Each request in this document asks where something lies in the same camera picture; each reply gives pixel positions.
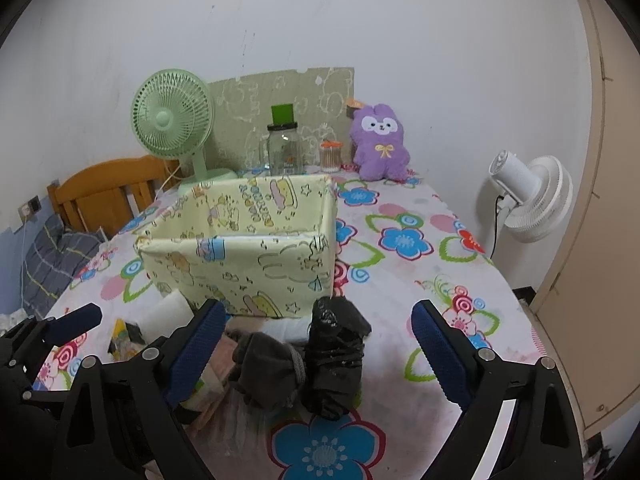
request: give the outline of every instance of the white fan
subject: white fan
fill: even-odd
[[[497,203],[496,235],[503,226],[516,240],[532,243],[547,236],[566,216],[574,196],[571,175],[554,156],[539,156],[528,166],[502,150],[489,166],[504,190]]]

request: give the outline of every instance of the yellow fabric box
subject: yellow fabric box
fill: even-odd
[[[160,292],[230,314],[302,317],[333,291],[336,187],[284,176],[196,186],[153,221],[135,248]]]

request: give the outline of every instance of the wooden chair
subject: wooden chair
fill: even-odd
[[[86,168],[62,186],[51,184],[47,191],[53,210],[62,216],[66,225],[84,232],[102,227],[111,238],[134,217],[126,187],[133,193],[138,209],[143,211],[154,201],[153,182],[157,180],[162,184],[177,168],[177,160],[163,161],[151,155],[119,158]],[[176,183],[177,179],[172,178],[164,189]]]

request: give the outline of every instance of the beige door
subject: beige door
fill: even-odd
[[[604,0],[589,1],[602,49],[600,161],[574,246],[536,309],[586,436],[640,397],[640,56]]]

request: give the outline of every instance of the floral tablecloth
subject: floral tablecloth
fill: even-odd
[[[476,348],[527,363],[544,352],[484,249],[417,174],[404,184],[365,183],[350,171],[334,178],[334,294],[353,301],[373,328],[356,408],[338,422],[310,416],[302,407],[282,412],[251,460],[204,456],[216,478],[420,478],[460,409],[444,397],[413,336],[410,313],[419,300],[433,301]],[[68,388],[86,355],[108,362],[115,319],[135,321],[161,299],[132,245],[175,198],[174,192],[165,194],[125,226],[60,297],[50,316],[93,301],[104,317],[99,327],[50,354],[35,388]]]

